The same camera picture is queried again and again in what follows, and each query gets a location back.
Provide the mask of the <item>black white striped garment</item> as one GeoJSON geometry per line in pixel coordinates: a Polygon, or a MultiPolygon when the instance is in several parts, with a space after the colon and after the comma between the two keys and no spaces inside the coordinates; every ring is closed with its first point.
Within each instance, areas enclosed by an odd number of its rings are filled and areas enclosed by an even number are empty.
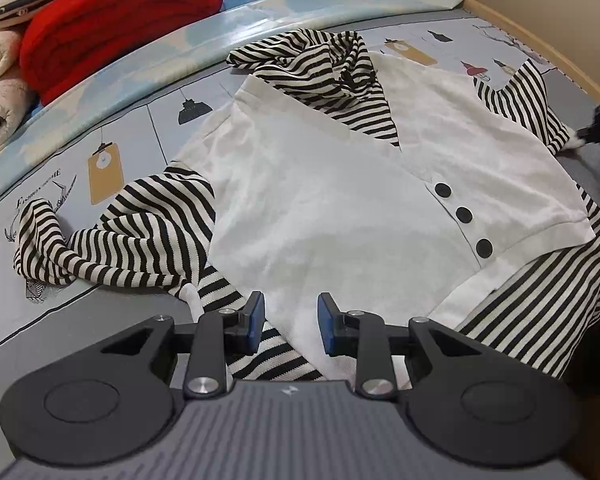
{"type": "Polygon", "coordinates": [[[23,208],[20,276],[158,287],[205,311],[260,290],[263,344],[227,360],[242,379],[352,376],[324,352],[321,292],[564,374],[600,320],[600,207],[558,162],[574,134],[532,61],[493,89],[312,29],[227,61],[246,73],[234,99],[96,226],[65,235],[46,200],[23,208]]]}

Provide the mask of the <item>printed deer bed sheet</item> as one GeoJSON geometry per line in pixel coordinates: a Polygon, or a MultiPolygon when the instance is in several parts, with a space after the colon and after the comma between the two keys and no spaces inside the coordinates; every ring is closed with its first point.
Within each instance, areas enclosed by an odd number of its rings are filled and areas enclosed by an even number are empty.
{"type": "MultiPolygon", "coordinates": [[[[510,45],[504,30],[466,11],[441,11],[350,24],[370,50],[423,53],[434,66],[486,77],[504,86],[524,61],[539,67],[550,106],[579,128],[590,99],[558,68],[526,44],[510,45]]],[[[30,285],[12,268],[22,208],[42,198],[70,234],[89,228],[123,185],[158,174],[211,112],[233,99],[245,77],[223,62],[132,102],[50,156],[0,199],[0,345],[90,289],[30,285]]]]}

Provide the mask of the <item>cream folded blanket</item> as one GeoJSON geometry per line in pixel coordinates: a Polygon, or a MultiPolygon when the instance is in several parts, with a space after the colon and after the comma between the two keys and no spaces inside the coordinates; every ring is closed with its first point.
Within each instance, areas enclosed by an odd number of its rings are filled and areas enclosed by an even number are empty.
{"type": "Polygon", "coordinates": [[[20,73],[20,44],[19,32],[0,30],[0,148],[15,133],[35,98],[20,73]]]}

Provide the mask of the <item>light blue patterned blanket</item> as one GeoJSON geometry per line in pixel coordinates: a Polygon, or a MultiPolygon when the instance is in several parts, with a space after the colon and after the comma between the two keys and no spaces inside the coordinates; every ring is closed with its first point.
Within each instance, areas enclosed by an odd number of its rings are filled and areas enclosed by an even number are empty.
{"type": "Polygon", "coordinates": [[[65,92],[0,149],[0,198],[30,170],[107,117],[244,44],[297,28],[453,10],[464,0],[260,0],[170,32],[65,92]]]}

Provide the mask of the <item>red folded blanket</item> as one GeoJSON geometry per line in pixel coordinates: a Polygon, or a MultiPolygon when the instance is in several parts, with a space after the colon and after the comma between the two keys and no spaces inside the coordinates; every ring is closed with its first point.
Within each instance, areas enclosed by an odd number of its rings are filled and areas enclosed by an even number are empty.
{"type": "Polygon", "coordinates": [[[169,32],[217,14],[223,0],[55,0],[23,35],[19,65],[47,105],[169,32]]]}

